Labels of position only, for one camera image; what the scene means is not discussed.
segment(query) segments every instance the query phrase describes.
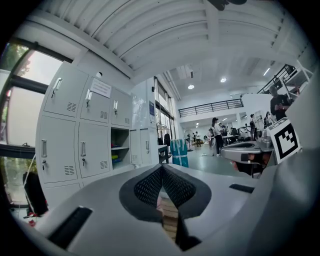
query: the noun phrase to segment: white ceiling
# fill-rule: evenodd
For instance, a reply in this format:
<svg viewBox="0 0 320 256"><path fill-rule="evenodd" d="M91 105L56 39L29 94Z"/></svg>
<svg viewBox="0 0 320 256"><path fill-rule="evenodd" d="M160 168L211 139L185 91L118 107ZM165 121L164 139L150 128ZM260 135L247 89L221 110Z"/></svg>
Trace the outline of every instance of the white ceiling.
<svg viewBox="0 0 320 256"><path fill-rule="evenodd" d="M169 71L175 96L264 85L284 63L299 58L308 68L317 58L294 19L269 0L224 11L207 0L46 0L27 20L83 44L136 84ZM179 76L185 65L193 79Z"/></svg>
<svg viewBox="0 0 320 256"><path fill-rule="evenodd" d="M240 113L240 117L245 116L246 113ZM232 123L237 120L237 116L235 114L228 114L228 115L222 115L222 116L216 116L216 118L219 119L219 122L221 122L223 125L226 125L227 123ZM195 121L189 121L189 122L181 122L181 126L183 129L195 129L197 126L197 123L199 123L198 127L202 126L211 126L212 124L212 117L201 119L201 120L195 120Z"/></svg>

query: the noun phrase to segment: ceiling beam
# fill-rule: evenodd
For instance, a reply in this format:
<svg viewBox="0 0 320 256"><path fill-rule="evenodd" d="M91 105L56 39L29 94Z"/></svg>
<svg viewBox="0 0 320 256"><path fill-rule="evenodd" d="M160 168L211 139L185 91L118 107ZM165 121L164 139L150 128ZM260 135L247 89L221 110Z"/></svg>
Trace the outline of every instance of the ceiling beam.
<svg viewBox="0 0 320 256"><path fill-rule="evenodd" d="M219 43L219 14L218 10L207 0L204 0L205 15L208 24L209 42L217 46Z"/></svg>
<svg viewBox="0 0 320 256"><path fill-rule="evenodd" d="M278 53L282 49L282 47L288 42L288 38L291 35L294 24L295 21L291 17L290 13L285 11L280 31L272 45L272 49L274 49L276 53Z"/></svg>
<svg viewBox="0 0 320 256"><path fill-rule="evenodd" d="M65 35L105 59L129 78L133 77L134 71L125 62L100 42L72 24L41 10L34 11L27 17L27 20L39 23Z"/></svg>

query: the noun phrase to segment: locker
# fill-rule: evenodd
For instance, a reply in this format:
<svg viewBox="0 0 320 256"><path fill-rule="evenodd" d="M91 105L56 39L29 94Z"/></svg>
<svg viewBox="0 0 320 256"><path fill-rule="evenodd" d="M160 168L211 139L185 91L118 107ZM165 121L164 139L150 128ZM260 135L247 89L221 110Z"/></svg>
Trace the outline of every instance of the locker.
<svg viewBox="0 0 320 256"><path fill-rule="evenodd" d="M79 124L78 157L81 177L89 177L110 171L108 127Z"/></svg>
<svg viewBox="0 0 320 256"><path fill-rule="evenodd" d="M148 129L140 130L140 146L141 146L141 158L142 164L151 164L151 154L150 154L150 136Z"/></svg>
<svg viewBox="0 0 320 256"><path fill-rule="evenodd" d="M49 208L52 209L71 197L79 190L79 183L64 186L47 187L44 189L44 195L48 202Z"/></svg>
<svg viewBox="0 0 320 256"><path fill-rule="evenodd" d="M43 116L39 146L44 183L76 180L75 122Z"/></svg>
<svg viewBox="0 0 320 256"><path fill-rule="evenodd" d="M140 138L138 130L130 131L131 164L141 164Z"/></svg>
<svg viewBox="0 0 320 256"><path fill-rule="evenodd" d="M113 88L111 108L111 123L113 125L130 127L132 118L131 97Z"/></svg>
<svg viewBox="0 0 320 256"><path fill-rule="evenodd" d="M85 98L82 103L80 118L108 123L110 99L90 91L91 82L88 89L85 91Z"/></svg>
<svg viewBox="0 0 320 256"><path fill-rule="evenodd" d="M44 111L76 117L83 88L89 75L63 63L49 86Z"/></svg>

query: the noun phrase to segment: poster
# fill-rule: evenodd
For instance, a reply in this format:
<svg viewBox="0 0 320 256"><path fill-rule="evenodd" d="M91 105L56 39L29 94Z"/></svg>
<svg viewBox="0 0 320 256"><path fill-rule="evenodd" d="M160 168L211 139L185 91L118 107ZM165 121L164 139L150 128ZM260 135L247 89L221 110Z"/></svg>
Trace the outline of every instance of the poster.
<svg viewBox="0 0 320 256"><path fill-rule="evenodd" d="M96 94L100 94L104 97L110 98L111 95L111 86L107 85L104 82L101 82L98 79L93 79L90 91L95 92Z"/></svg>

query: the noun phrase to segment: gray floor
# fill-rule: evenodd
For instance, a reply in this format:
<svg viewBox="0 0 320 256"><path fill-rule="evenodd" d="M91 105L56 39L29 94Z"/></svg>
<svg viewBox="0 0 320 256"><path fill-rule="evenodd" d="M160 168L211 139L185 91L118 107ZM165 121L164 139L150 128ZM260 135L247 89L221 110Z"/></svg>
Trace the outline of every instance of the gray floor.
<svg viewBox="0 0 320 256"><path fill-rule="evenodd" d="M209 145L196 146L193 151L187 153L189 168L206 173L250 178L246 173L235 170L230 160L216 156L216 152L214 152L215 156L212 154L213 151Z"/></svg>

